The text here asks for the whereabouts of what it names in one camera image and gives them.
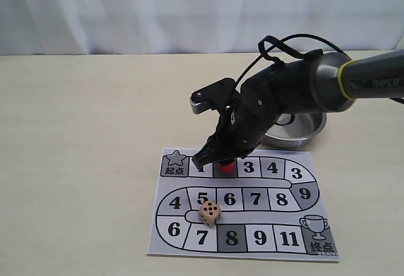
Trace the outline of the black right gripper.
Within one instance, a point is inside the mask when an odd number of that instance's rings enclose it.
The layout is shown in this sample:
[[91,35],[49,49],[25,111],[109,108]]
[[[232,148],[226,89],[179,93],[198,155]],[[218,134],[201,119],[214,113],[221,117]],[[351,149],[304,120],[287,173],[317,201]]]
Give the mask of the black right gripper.
[[238,102],[231,111],[220,115],[214,134],[192,156],[193,164],[203,168],[214,162],[233,163],[246,158],[277,119],[277,111],[255,115],[243,102]]

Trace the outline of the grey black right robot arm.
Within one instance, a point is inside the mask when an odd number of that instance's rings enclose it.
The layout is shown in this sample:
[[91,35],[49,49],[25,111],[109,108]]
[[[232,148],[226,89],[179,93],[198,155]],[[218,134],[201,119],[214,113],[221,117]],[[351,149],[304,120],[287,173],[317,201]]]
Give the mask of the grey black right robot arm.
[[234,79],[223,78],[190,96],[195,114],[208,109],[219,113],[215,132],[192,157],[197,169],[248,156],[283,114],[343,112],[357,99],[402,98],[403,51],[361,60],[320,50],[291,63],[275,58],[240,91],[235,85]]

